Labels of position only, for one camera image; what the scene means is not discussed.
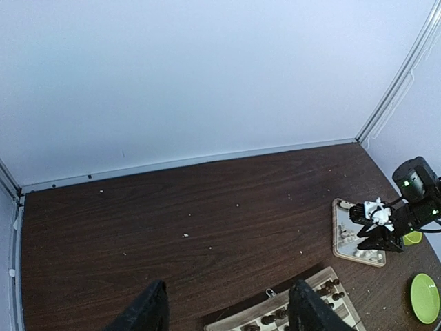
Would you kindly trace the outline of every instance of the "dark wooden piece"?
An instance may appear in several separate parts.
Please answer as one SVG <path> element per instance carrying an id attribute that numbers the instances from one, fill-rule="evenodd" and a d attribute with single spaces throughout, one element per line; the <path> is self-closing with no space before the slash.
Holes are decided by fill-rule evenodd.
<path id="1" fill-rule="evenodd" d="M 335 257 L 337 197 L 397 195 L 357 144 L 29 194 L 22 247 L 26 330 L 99 330 L 154 279 L 167 283 L 171 330 L 202 330 L 206 315 L 319 263 L 337 272 L 366 329 L 432 330 L 409 302 L 416 273 L 441 285 L 430 245 L 424 240 L 388 253 L 383 268 Z"/>

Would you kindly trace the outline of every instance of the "green bowl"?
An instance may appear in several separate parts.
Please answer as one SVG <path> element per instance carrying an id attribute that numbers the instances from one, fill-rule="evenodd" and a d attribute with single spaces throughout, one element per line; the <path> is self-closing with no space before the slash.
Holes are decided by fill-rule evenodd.
<path id="1" fill-rule="evenodd" d="M 440 313 L 440 294 L 432 278 L 417 274 L 411 286 L 412 308 L 424 324 L 432 324 Z"/>

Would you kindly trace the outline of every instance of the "lime green dish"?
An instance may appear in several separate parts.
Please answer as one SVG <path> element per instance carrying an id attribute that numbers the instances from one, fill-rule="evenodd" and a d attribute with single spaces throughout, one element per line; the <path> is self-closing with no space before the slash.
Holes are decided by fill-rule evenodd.
<path id="1" fill-rule="evenodd" d="M 440 294 L 432 278 L 417 274 L 411 286 L 412 308 L 424 324 L 432 324 L 440 313 Z"/>

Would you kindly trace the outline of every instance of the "white panel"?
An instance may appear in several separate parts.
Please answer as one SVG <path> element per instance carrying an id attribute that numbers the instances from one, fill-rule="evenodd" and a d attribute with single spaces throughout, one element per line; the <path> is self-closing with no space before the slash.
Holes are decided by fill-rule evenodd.
<path id="1" fill-rule="evenodd" d="M 2 1 L 20 185 L 356 136 L 433 0 Z"/>
<path id="2" fill-rule="evenodd" d="M 15 204 L 0 188 L 0 330 L 11 330 L 9 255 Z"/>
<path id="3" fill-rule="evenodd" d="M 441 176 L 441 42 L 413 75 L 407 95 L 367 148 L 389 179 L 402 162 L 419 155 Z M 441 234 L 428 237 L 441 258 Z"/>

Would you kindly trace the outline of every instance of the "dark brown tabletop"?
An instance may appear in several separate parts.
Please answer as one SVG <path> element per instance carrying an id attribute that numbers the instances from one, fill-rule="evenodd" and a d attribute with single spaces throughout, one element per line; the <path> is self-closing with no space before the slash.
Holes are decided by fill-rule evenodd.
<path id="1" fill-rule="evenodd" d="M 426 239 L 388 253 L 383 268 L 332 254 L 332 201 L 376 197 L 397 194 L 358 144 L 29 194 L 26 330 L 100 330 L 154 279 L 167 283 L 170 329 L 202 330 L 207 315 L 318 265 L 334 268 L 368 331 L 433 330 L 409 302 L 415 274 L 441 285 Z"/>

